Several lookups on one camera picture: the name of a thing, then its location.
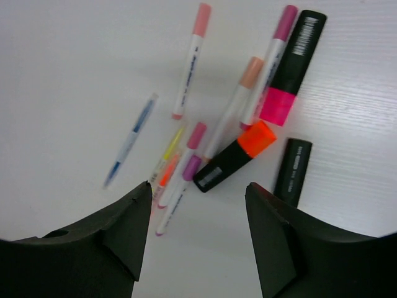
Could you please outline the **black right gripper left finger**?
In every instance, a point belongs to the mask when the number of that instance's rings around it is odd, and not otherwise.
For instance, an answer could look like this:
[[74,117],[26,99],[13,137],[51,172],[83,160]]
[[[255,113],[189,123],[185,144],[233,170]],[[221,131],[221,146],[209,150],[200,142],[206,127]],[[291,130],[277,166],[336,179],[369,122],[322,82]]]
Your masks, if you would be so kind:
[[151,185],[144,181],[42,238],[1,240],[1,297],[131,297],[151,206]]

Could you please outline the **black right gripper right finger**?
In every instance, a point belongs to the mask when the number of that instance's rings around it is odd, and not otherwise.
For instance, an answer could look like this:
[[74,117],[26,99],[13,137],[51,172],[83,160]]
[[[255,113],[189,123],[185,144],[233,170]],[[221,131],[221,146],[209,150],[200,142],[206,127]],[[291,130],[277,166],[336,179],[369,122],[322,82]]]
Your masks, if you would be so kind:
[[263,297],[396,297],[396,234],[319,220],[257,183],[245,193]]

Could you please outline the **yellow highlighter black body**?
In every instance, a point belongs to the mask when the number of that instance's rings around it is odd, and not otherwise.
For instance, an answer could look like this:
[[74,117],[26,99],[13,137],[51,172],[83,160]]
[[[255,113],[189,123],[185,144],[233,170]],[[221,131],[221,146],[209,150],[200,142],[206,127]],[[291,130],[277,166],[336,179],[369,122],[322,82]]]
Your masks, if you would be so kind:
[[287,204],[297,207],[313,144],[309,141],[288,138],[273,195]]

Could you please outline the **orange highlighter black body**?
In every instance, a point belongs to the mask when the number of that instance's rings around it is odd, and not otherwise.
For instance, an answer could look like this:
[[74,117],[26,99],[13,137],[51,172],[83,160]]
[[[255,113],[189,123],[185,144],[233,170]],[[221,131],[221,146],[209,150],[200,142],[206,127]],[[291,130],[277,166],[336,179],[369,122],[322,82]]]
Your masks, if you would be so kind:
[[276,139],[267,124],[261,120],[256,122],[196,173],[194,184],[201,192],[208,192],[255,159]]

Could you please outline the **pink highlighter black body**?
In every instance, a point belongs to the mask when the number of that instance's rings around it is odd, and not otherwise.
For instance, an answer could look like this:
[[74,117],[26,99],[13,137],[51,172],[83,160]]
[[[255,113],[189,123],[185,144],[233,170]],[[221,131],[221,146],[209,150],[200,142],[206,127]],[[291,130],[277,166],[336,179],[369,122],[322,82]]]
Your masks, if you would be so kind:
[[310,65],[327,15],[303,10],[267,89],[260,119],[283,126]]

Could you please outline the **orange clear pen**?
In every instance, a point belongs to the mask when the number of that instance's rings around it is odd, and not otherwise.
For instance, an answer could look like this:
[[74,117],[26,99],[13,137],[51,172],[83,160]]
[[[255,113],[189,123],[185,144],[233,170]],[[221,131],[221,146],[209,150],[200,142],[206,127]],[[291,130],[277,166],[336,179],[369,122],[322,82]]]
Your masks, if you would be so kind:
[[172,177],[176,166],[179,163],[179,159],[181,157],[181,150],[177,150],[173,157],[171,158],[170,162],[167,164],[164,173],[159,180],[159,183],[153,193],[153,201],[152,201],[152,211],[153,213],[154,208],[157,206],[159,199],[161,198],[170,178]]

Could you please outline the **yellow clear pen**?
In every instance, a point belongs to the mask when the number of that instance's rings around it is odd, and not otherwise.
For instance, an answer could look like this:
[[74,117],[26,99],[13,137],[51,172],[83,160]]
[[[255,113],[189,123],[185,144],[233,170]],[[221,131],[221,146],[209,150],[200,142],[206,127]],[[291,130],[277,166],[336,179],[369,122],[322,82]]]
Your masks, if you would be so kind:
[[161,155],[159,161],[157,162],[151,176],[149,179],[149,183],[151,184],[152,189],[156,187],[156,181],[159,178],[159,175],[164,171],[170,156],[179,145],[179,142],[184,134],[186,124],[182,124],[178,127],[175,134],[172,136],[170,142],[168,143],[164,153]]

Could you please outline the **purple cap white pen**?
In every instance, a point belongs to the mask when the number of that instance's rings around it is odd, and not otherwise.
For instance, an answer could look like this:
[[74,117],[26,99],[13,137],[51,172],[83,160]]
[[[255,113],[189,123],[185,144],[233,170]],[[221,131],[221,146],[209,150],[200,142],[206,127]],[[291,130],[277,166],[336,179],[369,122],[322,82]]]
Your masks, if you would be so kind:
[[201,165],[202,159],[201,157],[194,154],[190,161],[188,162],[183,174],[182,180],[177,185],[176,190],[170,198],[170,201],[167,205],[166,211],[163,214],[161,221],[156,228],[155,235],[161,236],[165,233],[167,226],[169,225],[172,216],[174,215],[178,204],[180,203],[187,187],[190,182],[193,180],[195,173],[197,172],[199,166]]

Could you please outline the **blue clear pen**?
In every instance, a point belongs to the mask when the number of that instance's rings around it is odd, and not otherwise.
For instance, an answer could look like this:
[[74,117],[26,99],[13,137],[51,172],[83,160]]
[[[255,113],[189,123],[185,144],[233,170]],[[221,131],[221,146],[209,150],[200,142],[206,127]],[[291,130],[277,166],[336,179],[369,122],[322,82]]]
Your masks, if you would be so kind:
[[149,116],[151,115],[154,106],[158,100],[158,95],[156,93],[152,93],[150,98],[147,100],[146,105],[142,109],[137,118],[133,128],[130,130],[127,139],[124,141],[116,159],[114,165],[111,167],[105,181],[103,184],[104,188],[107,188],[109,184],[114,180],[116,177],[120,167],[123,165],[125,160],[127,159],[128,154],[130,153],[131,149],[133,148],[140,132],[142,131],[146,121],[148,120]]

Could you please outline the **pink cap white pen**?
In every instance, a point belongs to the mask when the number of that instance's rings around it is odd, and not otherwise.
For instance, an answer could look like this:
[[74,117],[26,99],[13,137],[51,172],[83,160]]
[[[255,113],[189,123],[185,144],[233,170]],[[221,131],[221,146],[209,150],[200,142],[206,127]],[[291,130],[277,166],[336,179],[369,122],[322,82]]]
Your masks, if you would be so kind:
[[182,178],[182,174],[189,163],[192,155],[195,153],[196,149],[199,147],[201,139],[203,138],[205,132],[207,130],[207,126],[203,122],[198,122],[186,144],[186,148],[184,149],[182,156],[179,160],[178,165],[176,166],[172,177],[170,178],[163,194],[159,198],[158,208],[165,208],[171,196],[173,195],[179,181]]

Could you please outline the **peach cap white pen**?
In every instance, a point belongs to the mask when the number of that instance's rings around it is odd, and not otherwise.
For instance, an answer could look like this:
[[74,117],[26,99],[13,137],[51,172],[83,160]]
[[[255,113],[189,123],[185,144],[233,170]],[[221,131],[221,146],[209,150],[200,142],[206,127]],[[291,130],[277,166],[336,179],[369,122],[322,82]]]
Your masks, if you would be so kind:
[[244,72],[242,73],[238,84],[236,85],[230,100],[221,113],[216,126],[210,135],[207,146],[203,153],[204,162],[210,161],[217,153],[222,140],[227,133],[230,125],[233,123],[239,112],[241,104],[248,98],[253,88],[257,76],[263,67],[264,61],[261,58],[252,56]]

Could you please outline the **mauve cap white pen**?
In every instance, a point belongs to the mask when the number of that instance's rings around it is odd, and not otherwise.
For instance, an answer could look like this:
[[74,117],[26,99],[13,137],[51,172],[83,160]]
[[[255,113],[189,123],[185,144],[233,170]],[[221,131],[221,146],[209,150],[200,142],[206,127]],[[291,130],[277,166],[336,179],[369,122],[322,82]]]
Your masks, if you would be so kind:
[[263,94],[273,78],[274,71],[277,69],[297,13],[298,8],[294,5],[287,5],[283,9],[272,40],[265,53],[264,65],[259,72],[256,83],[245,103],[239,120],[240,128],[243,130],[247,130],[252,126],[254,121],[258,118],[263,105]]

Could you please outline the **light pink cap pen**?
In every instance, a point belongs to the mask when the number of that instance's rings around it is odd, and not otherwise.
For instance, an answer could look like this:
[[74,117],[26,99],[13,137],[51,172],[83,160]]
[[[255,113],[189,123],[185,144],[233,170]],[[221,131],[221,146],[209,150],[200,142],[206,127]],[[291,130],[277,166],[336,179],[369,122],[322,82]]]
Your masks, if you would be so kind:
[[180,120],[185,112],[187,100],[189,98],[190,88],[193,82],[195,70],[197,68],[198,58],[202,49],[205,34],[207,33],[208,23],[212,13],[211,5],[200,3],[192,30],[190,48],[187,52],[182,79],[177,93],[172,118]]

